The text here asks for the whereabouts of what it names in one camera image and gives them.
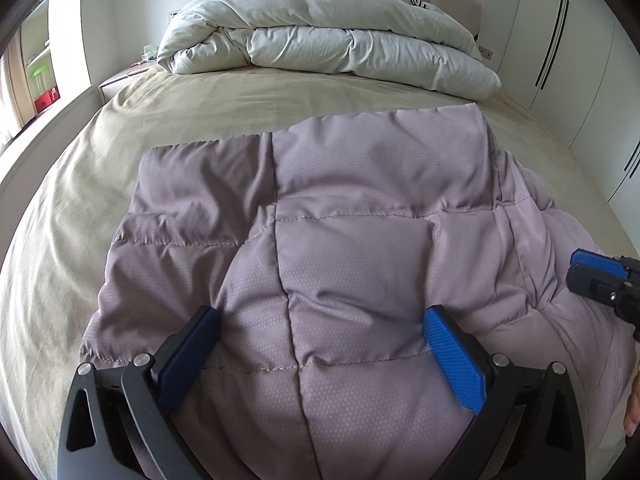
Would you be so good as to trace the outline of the person's right hand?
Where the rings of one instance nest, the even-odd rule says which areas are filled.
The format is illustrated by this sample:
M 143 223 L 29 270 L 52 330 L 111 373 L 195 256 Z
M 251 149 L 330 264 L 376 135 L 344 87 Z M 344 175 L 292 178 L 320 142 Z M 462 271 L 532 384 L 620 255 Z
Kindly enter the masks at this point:
M 640 422 L 640 373 L 634 376 L 627 399 L 626 411 L 623 419 L 625 434 L 631 438 Z

